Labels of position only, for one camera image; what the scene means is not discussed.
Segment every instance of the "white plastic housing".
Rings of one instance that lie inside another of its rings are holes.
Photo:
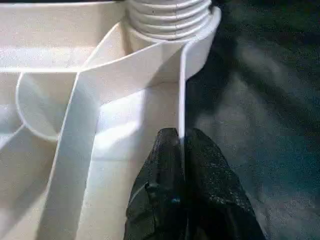
[[[1,239],[121,240],[157,132],[184,137],[186,80],[220,10],[167,41],[132,27],[126,4],[0,5]]]

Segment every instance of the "white plastic divider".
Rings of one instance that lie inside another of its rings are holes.
[[[36,232],[44,203],[39,196],[47,186],[56,149],[55,143],[36,137],[22,124],[15,98],[20,76],[0,72],[0,238],[8,240],[21,236],[15,226],[25,214],[29,221],[22,225],[27,227],[20,228],[24,236]]]
[[[56,142],[76,74],[22,73],[16,87],[16,107],[23,123],[36,136]]]
[[[175,63],[175,66],[178,67],[175,72],[168,72],[162,66],[166,62],[170,63],[171,58],[178,56],[179,60],[180,54],[178,53],[181,46],[180,43],[155,44],[109,64],[81,72],[77,76],[78,79],[75,82],[62,127],[63,132],[58,144],[48,198],[37,239],[71,240],[75,238],[85,195],[100,106],[152,84],[168,80],[169,76],[174,76],[174,79],[170,81],[176,82],[175,85],[178,86],[179,62]],[[169,93],[162,91],[162,94],[164,96],[169,94],[178,99],[178,88],[173,88],[174,94],[170,94],[170,89],[172,87],[167,88]],[[168,98],[165,100],[167,100],[167,106],[173,105],[171,101],[168,102]]]
[[[125,3],[115,1],[2,3],[0,68],[81,67],[124,15]]]

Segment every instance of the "dark fabric surface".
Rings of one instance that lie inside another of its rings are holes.
[[[187,82],[199,128],[238,175],[268,239],[320,239],[318,1],[216,1],[204,68]]]

